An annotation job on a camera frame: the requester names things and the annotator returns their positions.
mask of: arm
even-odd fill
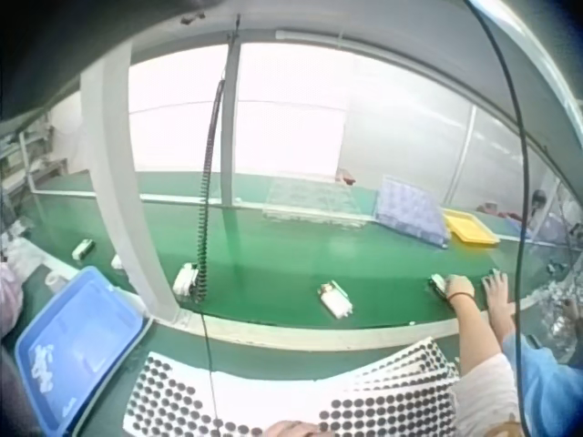
[[[474,301],[474,287],[466,277],[451,276],[446,296],[459,324],[459,349],[462,375],[501,352],[494,332],[480,315]]]

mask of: metal frame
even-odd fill
[[[459,159],[457,160],[457,164],[455,165],[454,176],[452,177],[452,181],[447,189],[447,193],[445,194],[444,198],[444,205],[451,205],[452,200],[454,199],[454,194],[457,191],[457,186],[459,185],[459,179],[462,176],[462,171],[464,169],[465,164],[465,157],[467,157],[467,150],[470,147],[470,143],[472,142],[472,136],[474,135],[474,126],[476,125],[476,114],[477,114],[477,106],[472,105],[470,109],[470,117],[467,121],[467,129],[465,131],[465,139],[464,139],[464,146],[459,153]]]
[[[179,305],[148,231],[134,171],[128,114],[131,43],[116,47],[81,74],[89,173],[107,233],[149,313],[174,321]]]
[[[225,88],[222,99],[220,131],[220,199],[224,206],[233,204],[233,173],[235,172],[235,123],[237,122],[237,85],[239,82],[240,41],[231,36],[227,65],[225,66]]]
[[[28,160],[28,149],[26,148],[26,140],[25,140],[25,133],[21,132],[18,135],[18,143],[20,144],[20,150],[22,152],[22,159],[25,163],[25,175],[26,181],[28,182],[28,188],[31,192],[36,190],[35,180],[33,179],[32,175],[30,174],[30,161]]]
[[[147,50],[142,50],[132,55],[132,64],[144,62],[154,57],[164,56],[171,53],[176,53],[182,50],[200,48],[204,46],[215,46],[225,44],[232,36],[231,31],[219,31],[215,33],[197,35],[192,38],[185,38],[178,41],[171,41],[160,44],[159,46],[151,47]],[[303,32],[287,31],[287,30],[264,30],[264,29],[246,29],[240,30],[237,38],[234,40],[233,48],[230,50],[228,56],[227,66],[225,69],[225,95],[223,97],[223,113],[222,113],[222,132],[221,132],[221,200],[220,202],[211,201],[211,204],[216,206],[232,206],[232,174],[234,172],[234,134],[235,134],[235,120],[236,120],[236,101],[237,101],[237,84],[239,79],[239,61],[240,61],[240,46],[245,43],[288,43],[288,44],[305,44],[312,46],[322,46],[334,49],[342,49],[357,55],[368,56],[378,59],[382,62],[396,65],[412,71],[421,76],[425,76],[436,83],[451,89],[461,97],[466,98],[473,106],[472,113],[468,120],[468,126],[465,136],[465,143],[460,157],[458,159],[454,177],[450,183],[450,187],[445,197],[445,204],[452,201],[455,196],[455,189],[459,183],[461,172],[465,163],[467,150],[471,142],[471,134],[473,130],[473,122],[475,122],[476,112],[479,108],[484,110],[491,117],[496,117],[508,127],[515,134],[517,133],[516,124],[499,108],[490,104],[487,100],[479,96],[470,88],[454,81],[454,79],[444,75],[438,71],[433,70],[429,66],[425,66],[418,61],[392,52],[387,49],[381,49],[375,46],[370,46],[360,42],[349,39],[341,39],[333,36],[322,36],[316,34],[308,34]],[[539,155],[539,157],[548,165],[551,170],[557,174],[557,169],[552,163],[549,163],[545,154],[541,152],[542,147],[533,139],[528,141],[530,147]],[[62,195],[62,196],[81,196],[92,197],[90,192],[75,192],[75,191],[44,191],[36,190],[36,194],[48,195]],[[141,194],[139,197],[145,201],[157,201],[165,203],[179,203],[179,204],[199,204],[200,198],[183,197],[183,196],[166,196],[166,195],[149,195]],[[261,204],[251,204],[243,202],[238,207],[241,208],[261,208]],[[502,236],[505,239],[511,240],[509,236]]]

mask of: white electronic component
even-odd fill
[[[121,264],[121,259],[119,259],[119,255],[117,253],[116,256],[111,260],[111,268],[115,270],[124,269],[124,266]]]
[[[347,317],[353,313],[353,305],[348,295],[333,280],[323,284],[318,290],[320,300],[336,319]]]
[[[197,269],[197,265],[193,262],[187,262],[180,269],[176,279],[174,279],[172,291],[178,296],[189,296],[192,287],[196,286],[198,276],[199,269]]]
[[[72,257],[75,261],[80,261],[95,247],[95,241],[92,239],[84,239],[73,250]]]
[[[443,299],[445,299],[445,279],[441,275],[431,275],[429,284],[433,287],[435,292]]]

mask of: hand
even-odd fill
[[[471,297],[476,294],[474,286],[466,276],[450,275],[445,280],[445,296],[449,299],[457,293],[469,294]]]
[[[563,302],[563,313],[569,320],[575,321],[579,318],[579,308],[575,298],[565,299]]]
[[[508,276],[494,270],[491,275],[482,278],[486,291],[489,310],[507,310],[508,308]]]
[[[305,422],[281,421],[273,424],[263,434],[265,437],[333,437],[333,432],[320,432],[317,425]]]

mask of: black cable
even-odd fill
[[[528,168],[528,145],[527,145],[527,132],[525,131],[524,120],[522,118],[522,111],[520,110],[520,104],[518,103],[517,91],[514,87],[514,81],[510,75],[510,70],[502,54],[502,50],[498,45],[498,42],[494,38],[492,31],[488,27],[486,20],[482,17],[480,12],[476,9],[470,0],[464,0],[465,5],[474,15],[478,23],[482,26],[484,33],[486,34],[490,45],[496,53],[496,58],[502,67],[502,72],[504,73],[504,78],[508,86],[508,91],[512,99],[512,106],[514,108],[517,124],[518,133],[520,135],[520,148],[522,151],[522,168],[523,168],[523,196],[522,196],[522,219],[520,228],[520,241],[518,242],[518,253],[517,253],[517,271],[514,289],[514,300],[516,305],[515,311],[515,322],[517,326],[516,332],[516,350],[517,350],[517,388],[518,388],[518,406],[520,410],[520,422],[522,424],[522,429],[528,437],[530,435],[527,427],[527,418],[525,416],[524,409],[524,388],[522,383],[522,359],[521,359],[521,336],[520,336],[520,281],[522,280],[522,262],[525,253],[525,241],[527,239],[527,221],[528,221],[528,210],[529,210],[529,191],[530,191],[530,174]]]
[[[207,239],[209,235],[209,196],[210,196],[210,177],[212,174],[212,155],[215,145],[215,135],[217,132],[217,124],[219,121],[220,101],[222,99],[222,92],[225,87],[225,79],[221,79],[217,86],[215,100],[212,105],[212,113],[210,115],[209,135],[207,137],[207,148],[204,154],[204,165],[202,169],[202,180],[200,182],[200,196],[203,199],[202,209],[199,211],[199,246],[197,263],[199,275],[197,276],[197,284],[195,288],[194,299],[200,303],[207,296]],[[207,331],[207,322],[204,320],[204,312],[199,309],[200,319],[202,321],[202,328],[204,329],[204,340],[207,347],[207,357],[209,360],[209,381],[210,394],[212,396],[212,406],[217,415],[217,403],[215,398],[215,389],[212,381],[212,354],[210,353],[209,333]]]

